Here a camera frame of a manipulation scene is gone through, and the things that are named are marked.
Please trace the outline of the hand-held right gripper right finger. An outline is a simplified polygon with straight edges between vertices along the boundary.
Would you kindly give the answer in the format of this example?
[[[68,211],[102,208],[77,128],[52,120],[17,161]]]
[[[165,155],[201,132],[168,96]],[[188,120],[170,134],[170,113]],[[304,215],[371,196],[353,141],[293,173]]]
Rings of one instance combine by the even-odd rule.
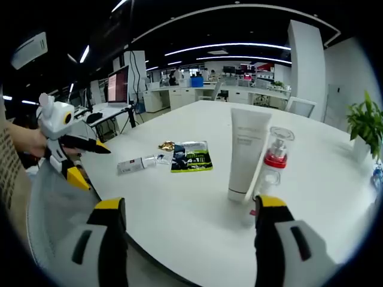
[[[323,286],[338,270],[325,240],[277,197],[257,195],[256,286]]]

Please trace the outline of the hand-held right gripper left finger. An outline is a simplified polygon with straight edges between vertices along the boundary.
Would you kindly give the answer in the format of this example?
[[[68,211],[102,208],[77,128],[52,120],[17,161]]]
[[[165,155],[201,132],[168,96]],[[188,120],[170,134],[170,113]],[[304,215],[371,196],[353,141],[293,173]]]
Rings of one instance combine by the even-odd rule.
[[[100,201],[87,222],[59,242],[54,272],[59,286],[127,286],[125,201]]]

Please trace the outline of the person's left hand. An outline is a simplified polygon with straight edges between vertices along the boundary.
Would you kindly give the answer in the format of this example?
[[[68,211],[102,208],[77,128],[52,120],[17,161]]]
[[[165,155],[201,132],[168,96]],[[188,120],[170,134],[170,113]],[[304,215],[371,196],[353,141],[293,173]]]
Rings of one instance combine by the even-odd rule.
[[[35,157],[41,158],[45,154],[47,138],[40,129],[29,130],[26,151]]]

